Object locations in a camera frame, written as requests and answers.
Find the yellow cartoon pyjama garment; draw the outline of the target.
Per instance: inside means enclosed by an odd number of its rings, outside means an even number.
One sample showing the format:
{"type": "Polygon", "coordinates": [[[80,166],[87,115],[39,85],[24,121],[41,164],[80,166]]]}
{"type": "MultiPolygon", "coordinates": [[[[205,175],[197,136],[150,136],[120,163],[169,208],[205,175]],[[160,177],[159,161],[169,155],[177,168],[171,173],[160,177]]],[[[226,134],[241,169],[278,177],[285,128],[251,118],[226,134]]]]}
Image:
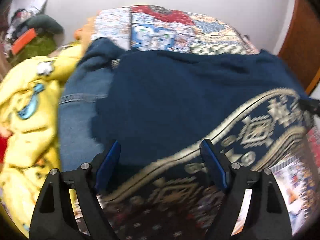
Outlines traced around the yellow cartoon pyjama garment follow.
{"type": "Polygon", "coordinates": [[[1,128],[11,133],[1,172],[1,203],[25,237],[47,174],[61,167],[57,108],[81,57],[79,44],[55,57],[35,56],[14,66],[1,82],[1,128]]]}

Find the navy patterned hooded sweater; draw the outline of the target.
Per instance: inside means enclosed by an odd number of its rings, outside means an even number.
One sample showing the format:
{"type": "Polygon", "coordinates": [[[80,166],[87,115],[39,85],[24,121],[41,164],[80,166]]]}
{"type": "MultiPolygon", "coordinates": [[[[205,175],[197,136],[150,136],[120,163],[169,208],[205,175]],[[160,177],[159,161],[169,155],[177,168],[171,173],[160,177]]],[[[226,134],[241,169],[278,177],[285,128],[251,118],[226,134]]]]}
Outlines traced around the navy patterned hooded sweater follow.
{"type": "Polygon", "coordinates": [[[120,239],[201,239],[226,197],[211,160],[260,171],[302,150],[313,125],[304,89],[266,51],[124,51],[101,38],[76,70],[94,96],[89,135],[121,149],[103,187],[120,239]]]}

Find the blue denim jeans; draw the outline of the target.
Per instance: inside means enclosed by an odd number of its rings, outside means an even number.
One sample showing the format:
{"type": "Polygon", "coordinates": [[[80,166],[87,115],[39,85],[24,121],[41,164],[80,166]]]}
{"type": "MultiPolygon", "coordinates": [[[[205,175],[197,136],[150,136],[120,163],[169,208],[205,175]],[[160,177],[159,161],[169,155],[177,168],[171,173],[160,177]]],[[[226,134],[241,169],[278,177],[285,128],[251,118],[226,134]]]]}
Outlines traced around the blue denim jeans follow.
{"type": "Polygon", "coordinates": [[[107,97],[112,69],[101,62],[82,62],[65,84],[58,109],[60,159],[63,171],[76,169],[103,152],[92,135],[95,103],[107,97]]]}

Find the colourful patchwork bed quilt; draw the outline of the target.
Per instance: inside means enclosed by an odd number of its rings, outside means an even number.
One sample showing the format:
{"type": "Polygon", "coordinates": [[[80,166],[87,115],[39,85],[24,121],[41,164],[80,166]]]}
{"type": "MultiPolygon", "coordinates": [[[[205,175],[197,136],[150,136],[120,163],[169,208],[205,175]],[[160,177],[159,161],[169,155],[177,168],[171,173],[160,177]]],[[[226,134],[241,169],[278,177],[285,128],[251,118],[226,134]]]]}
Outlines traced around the colourful patchwork bed quilt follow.
{"type": "MultiPolygon", "coordinates": [[[[82,57],[89,46],[101,38],[110,40],[124,51],[164,50],[197,55],[255,55],[265,51],[256,50],[244,36],[220,20],[153,5],[101,11],[93,25],[82,32],[82,42],[85,44],[82,57]]],[[[319,206],[319,178],[307,133],[302,150],[267,167],[283,195],[293,236],[309,224],[319,206]]],[[[103,192],[98,197],[108,219],[103,192]]]]}

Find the cluttered corner table pile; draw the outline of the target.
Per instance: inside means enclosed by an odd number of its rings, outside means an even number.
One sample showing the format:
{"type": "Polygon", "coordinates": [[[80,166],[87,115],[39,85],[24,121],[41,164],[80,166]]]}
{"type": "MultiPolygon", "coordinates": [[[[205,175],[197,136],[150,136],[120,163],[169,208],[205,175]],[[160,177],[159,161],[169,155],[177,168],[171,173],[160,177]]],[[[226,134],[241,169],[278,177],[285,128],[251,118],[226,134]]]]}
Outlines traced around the cluttered corner table pile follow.
{"type": "Polygon", "coordinates": [[[64,33],[63,27],[45,14],[47,0],[32,0],[15,11],[2,42],[4,55],[11,66],[34,56],[47,56],[56,48],[54,37],[64,33]]]}

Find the orange box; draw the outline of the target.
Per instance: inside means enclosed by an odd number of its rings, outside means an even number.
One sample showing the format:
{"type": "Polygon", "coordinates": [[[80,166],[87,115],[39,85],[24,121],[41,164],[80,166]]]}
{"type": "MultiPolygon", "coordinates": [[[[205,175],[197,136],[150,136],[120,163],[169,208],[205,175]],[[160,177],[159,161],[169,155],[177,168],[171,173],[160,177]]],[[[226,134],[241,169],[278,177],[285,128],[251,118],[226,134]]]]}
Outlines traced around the orange box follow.
{"type": "Polygon", "coordinates": [[[17,55],[30,41],[37,36],[34,28],[28,29],[23,35],[21,35],[12,45],[11,52],[13,55],[17,55]]]}

